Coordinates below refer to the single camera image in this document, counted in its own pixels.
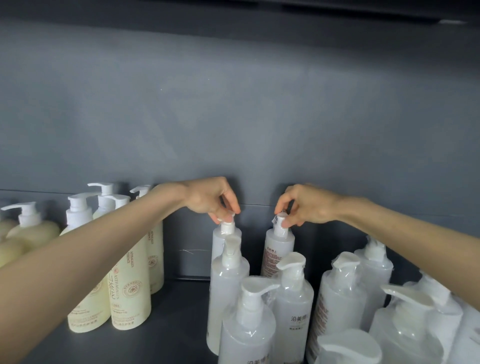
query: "bottle cap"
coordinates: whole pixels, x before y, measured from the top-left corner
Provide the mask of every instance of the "bottle cap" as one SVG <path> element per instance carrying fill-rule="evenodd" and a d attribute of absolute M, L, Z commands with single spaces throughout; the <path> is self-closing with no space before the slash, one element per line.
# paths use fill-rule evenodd
<path fill-rule="evenodd" d="M 35 208 L 35 202 L 24 202 L 21 204 L 13 204 L 4 206 L 2 210 L 10 210 L 11 208 L 20 207 L 22 213 L 18 215 L 18 222 L 20 226 L 26 228 L 28 226 L 35 226 L 42 222 L 42 216 Z"/>
<path fill-rule="evenodd" d="M 232 214 L 231 222 L 223 221 L 220 218 L 218 219 L 220 221 L 220 232 L 222 234 L 233 234 L 235 232 L 235 213 L 233 211 L 229 211 L 229 213 Z"/>
<path fill-rule="evenodd" d="M 428 274 L 422 271 L 420 273 L 423 276 L 417 284 L 417 289 L 432 297 L 437 305 L 445 306 L 450 298 L 450 290 Z"/>
<path fill-rule="evenodd" d="M 125 206 L 130 202 L 130 197 L 124 194 L 108 194 L 104 197 L 115 201 L 115 209 Z"/>
<path fill-rule="evenodd" d="M 434 308 L 431 297 L 412 287 L 394 284 L 380 286 L 386 294 L 396 297 L 392 321 L 398 332 L 414 340 L 423 338 L 426 332 L 426 315 Z"/>
<path fill-rule="evenodd" d="M 351 290 L 357 282 L 357 266 L 360 258 L 351 252 L 341 252 L 332 262 L 332 279 L 339 290 Z"/>
<path fill-rule="evenodd" d="M 98 195 L 98 207 L 104 208 L 106 210 L 114 210 L 115 203 L 108 199 L 104 198 L 108 194 L 113 194 L 113 183 L 110 182 L 93 182 L 87 183 L 87 186 L 100 186 L 102 188 L 102 194 Z"/>
<path fill-rule="evenodd" d="M 367 245 L 365 246 L 365 257 L 368 260 L 374 260 L 376 262 L 383 262 L 386 255 L 385 245 L 378 240 L 367 235 Z"/>
<path fill-rule="evenodd" d="M 271 278 L 246 277 L 241 281 L 241 296 L 237 306 L 237 321 L 242 326 L 254 329 L 262 322 L 264 302 L 262 295 L 280 285 Z"/>
<path fill-rule="evenodd" d="M 137 198 L 140 198 L 142 196 L 145 196 L 148 191 L 150 191 L 150 188 L 152 188 L 152 185 L 150 184 L 143 184 L 141 186 L 137 186 L 134 189 L 130 190 L 132 194 L 139 192 Z"/>
<path fill-rule="evenodd" d="M 92 209 L 87 205 L 87 197 L 98 195 L 100 195 L 100 192 L 84 192 L 68 196 L 70 208 L 66 212 L 67 225 L 77 228 L 92 221 Z"/>
<path fill-rule="evenodd" d="M 382 350 L 375 339 L 356 328 L 320 335 L 317 342 L 326 352 L 338 354 L 337 364 L 379 364 L 382 361 Z"/>
<path fill-rule="evenodd" d="M 227 235 L 223 245 L 222 265 L 227 269 L 238 268 L 241 262 L 241 238 L 237 235 Z"/>
<path fill-rule="evenodd" d="M 285 211 L 276 214 L 272 220 L 273 223 L 273 234 L 275 236 L 286 238 L 288 236 L 288 228 L 282 228 L 282 222 L 288 214 Z"/>
<path fill-rule="evenodd" d="M 303 269 L 306 263 L 305 257 L 297 252 L 288 253 L 276 265 L 281 271 L 282 287 L 293 291 L 301 290 L 303 286 Z"/>

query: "gray wall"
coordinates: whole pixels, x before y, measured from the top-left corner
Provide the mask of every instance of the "gray wall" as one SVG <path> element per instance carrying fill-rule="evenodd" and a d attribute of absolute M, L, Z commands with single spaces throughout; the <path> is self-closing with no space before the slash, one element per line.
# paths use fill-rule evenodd
<path fill-rule="evenodd" d="M 480 236 L 479 31 L 324 21 L 312 45 L 0 22 L 0 198 L 64 223 L 88 182 L 226 175 L 253 274 L 294 182 Z M 367 38 L 349 44 L 355 27 Z M 166 220 L 167 276 L 209 275 L 213 228 L 188 211 Z M 338 222 L 294 233 L 314 285 L 364 244 Z M 418 276 L 389 256 L 395 282 Z"/>

